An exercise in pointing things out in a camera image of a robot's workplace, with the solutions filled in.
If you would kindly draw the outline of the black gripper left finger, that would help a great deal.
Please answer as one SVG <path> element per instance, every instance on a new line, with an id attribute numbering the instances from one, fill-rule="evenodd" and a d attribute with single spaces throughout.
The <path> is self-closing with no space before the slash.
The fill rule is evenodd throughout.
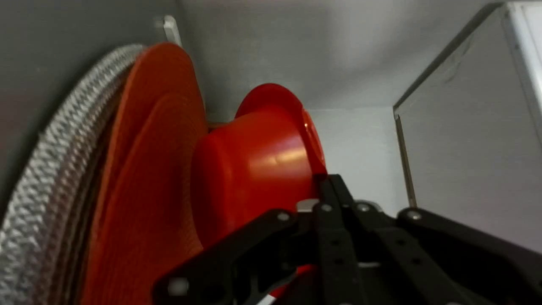
<path id="1" fill-rule="evenodd" d="M 271 208 L 163 274 L 153 305 L 368 305 L 344 213 L 352 198 L 339 174 L 320 181 L 308 211 Z"/>

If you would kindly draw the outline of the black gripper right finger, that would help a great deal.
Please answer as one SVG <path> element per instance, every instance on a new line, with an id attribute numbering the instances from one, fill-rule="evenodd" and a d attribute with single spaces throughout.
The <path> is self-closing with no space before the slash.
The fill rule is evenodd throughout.
<path id="1" fill-rule="evenodd" d="M 410 305 L 542 305 L 542 254 L 424 208 L 356 201 L 354 223 Z"/>

